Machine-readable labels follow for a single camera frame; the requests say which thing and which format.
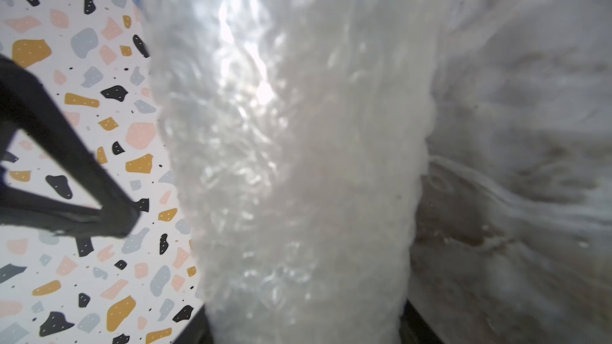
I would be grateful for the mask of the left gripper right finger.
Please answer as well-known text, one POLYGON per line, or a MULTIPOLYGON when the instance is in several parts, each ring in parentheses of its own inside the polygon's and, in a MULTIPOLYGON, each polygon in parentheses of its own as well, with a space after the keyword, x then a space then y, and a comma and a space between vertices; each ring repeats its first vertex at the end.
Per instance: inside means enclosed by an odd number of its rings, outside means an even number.
POLYGON ((399 332, 402 344, 443 344, 409 301, 404 308, 399 332))

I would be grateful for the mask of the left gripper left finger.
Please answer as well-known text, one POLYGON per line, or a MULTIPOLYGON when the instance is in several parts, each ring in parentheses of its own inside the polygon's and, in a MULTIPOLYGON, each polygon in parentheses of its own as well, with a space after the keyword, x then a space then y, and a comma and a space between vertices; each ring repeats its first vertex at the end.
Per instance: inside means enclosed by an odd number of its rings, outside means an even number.
POLYGON ((205 306, 193 316, 173 344, 213 344, 213 333, 205 306))

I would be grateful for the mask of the clear bubble wrap sheet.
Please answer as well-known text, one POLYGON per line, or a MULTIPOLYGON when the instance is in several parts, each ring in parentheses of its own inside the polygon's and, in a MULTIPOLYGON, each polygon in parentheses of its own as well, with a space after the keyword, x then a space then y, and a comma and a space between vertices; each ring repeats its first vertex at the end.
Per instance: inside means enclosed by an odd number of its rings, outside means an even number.
POLYGON ((217 343, 611 341, 611 0, 141 0, 217 343))

